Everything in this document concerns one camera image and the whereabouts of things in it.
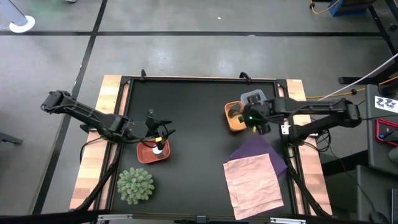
pink napkin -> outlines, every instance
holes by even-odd
[[[224,173],[235,219],[284,205],[268,154],[229,161]]]

succulent plant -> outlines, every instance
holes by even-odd
[[[139,200],[148,200],[155,189],[150,175],[143,168],[130,171],[123,171],[119,174],[118,192],[121,193],[121,200],[127,201],[129,205],[137,205]]]

gray floor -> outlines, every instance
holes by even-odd
[[[34,16],[34,30],[91,31],[101,0],[14,0]],[[307,0],[112,0],[100,31],[376,32],[367,12],[316,16]],[[317,8],[327,4],[317,3]],[[378,2],[377,11],[390,18]],[[71,90],[89,37],[0,36],[0,130],[24,139],[0,147],[0,215],[27,214],[38,191],[60,124],[39,109],[50,90]],[[307,96],[328,94],[339,76],[363,76],[391,53],[379,37],[97,37],[78,100],[95,106],[103,75],[183,75],[302,79]],[[363,93],[351,97],[359,103]],[[86,134],[71,121],[43,212],[68,210]],[[332,129],[333,151],[366,149],[365,126]],[[331,159],[321,155],[322,161]]]

white cable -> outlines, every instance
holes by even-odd
[[[387,60],[386,62],[384,62],[382,65],[378,66],[377,69],[373,70],[371,73],[365,75],[364,77],[360,78],[359,80],[356,80],[355,82],[349,84],[348,86],[345,86],[345,87],[343,87],[343,88],[341,88],[341,89],[339,89],[339,90],[337,90],[337,91],[335,91],[335,92],[333,92],[333,93],[330,93],[329,95],[327,95],[327,96],[325,96],[325,97],[319,99],[318,101],[324,100],[324,99],[328,98],[329,96],[334,95],[334,94],[336,94],[336,93],[338,93],[338,92],[340,92],[340,91],[343,91],[343,90],[349,88],[350,86],[353,86],[353,85],[359,83],[360,81],[364,80],[365,78],[367,78],[367,77],[369,77],[369,76],[375,74],[375,73],[378,72],[382,67],[384,67],[385,65],[387,65],[389,62],[391,62],[391,61],[392,61],[394,58],[396,58],[397,56],[398,56],[398,54],[395,54],[395,55],[392,56],[389,60]]]

red device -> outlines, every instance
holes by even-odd
[[[398,143],[396,143],[396,142],[385,141],[385,139],[380,138],[381,134],[388,132],[387,128],[398,131],[398,124],[391,122],[391,121],[387,121],[385,119],[377,119],[376,120],[376,139],[379,141],[385,142],[387,144],[391,144],[393,146],[398,146]]]

